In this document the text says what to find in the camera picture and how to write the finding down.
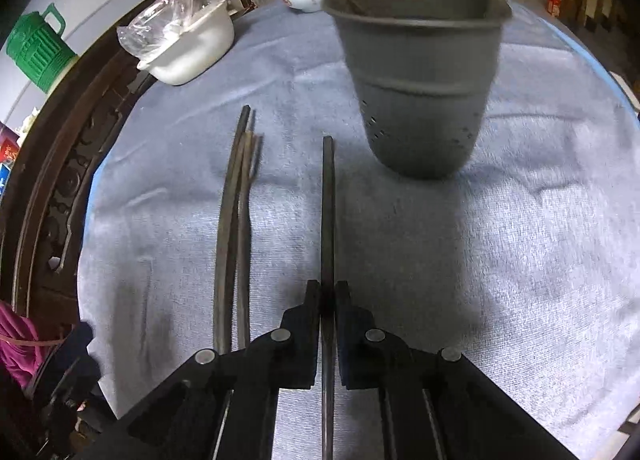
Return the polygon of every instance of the screw head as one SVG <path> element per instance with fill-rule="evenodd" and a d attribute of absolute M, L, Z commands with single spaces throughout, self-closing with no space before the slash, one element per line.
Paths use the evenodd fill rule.
<path fill-rule="evenodd" d="M 209 364 L 215 358 L 216 353 L 212 349 L 204 348 L 196 354 L 195 360 L 198 364 Z"/>
<path fill-rule="evenodd" d="M 449 361 L 450 363 L 460 361 L 460 358 L 462 357 L 460 350 L 452 347 L 443 348 L 440 355 L 442 355 L 442 358 L 445 361 Z"/>
<path fill-rule="evenodd" d="M 364 337 L 367 338 L 367 341 L 379 343 L 380 341 L 384 341 L 386 334 L 380 328 L 370 328 L 366 334 L 364 334 Z"/>
<path fill-rule="evenodd" d="M 276 328 L 271 332 L 271 339 L 276 343 L 282 343 L 291 337 L 291 332 L 286 328 Z"/>

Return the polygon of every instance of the chopstick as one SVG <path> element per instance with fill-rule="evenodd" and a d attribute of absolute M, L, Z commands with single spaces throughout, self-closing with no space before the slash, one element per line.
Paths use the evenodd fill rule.
<path fill-rule="evenodd" d="M 243 155 L 243 151 L 239 149 L 250 112 L 249 105 L 242 107 L 231 145 L 220 202 L 213 280 L 213 346 L 219 354 L 231 351 L 231 313 L 238 251 L 236 240 L 238 239 L 239 176 Z"/>
<path fill-rule="evenodd" d="M 249 214 L 249 191 L 251 167 L 256 147 L 254 133 L 247 131 L 242 137 L 238 153 L 242 151 L 240 199 L 238 204 L 238 348 L 247 348 L 251 342 L 249 322 L 249 273 L 251 266 L 251 217 Z"/>
<path fill-rule="evenodd" d="M 322 216 L 320 221 L 320 331 L 322 344 L 322 460 L 334 456 L 335 379 L 335 151 L 334 139 L 322 139 Z"/>

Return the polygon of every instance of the green container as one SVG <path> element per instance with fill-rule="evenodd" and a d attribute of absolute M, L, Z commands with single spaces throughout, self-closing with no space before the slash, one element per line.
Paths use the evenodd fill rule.
<path fill-rule="evenodd" d="M 60 23 L 58 32 L 46 23 L 49 14 Z M 60 38 L 65 27 L 65 19 L 55 5 L 50 4 L 43 15 L 33 12 L 21 16 L 7 40 L 7 55 L 44 92 L 49 91 L 60 72 L 76 56 Z"/>

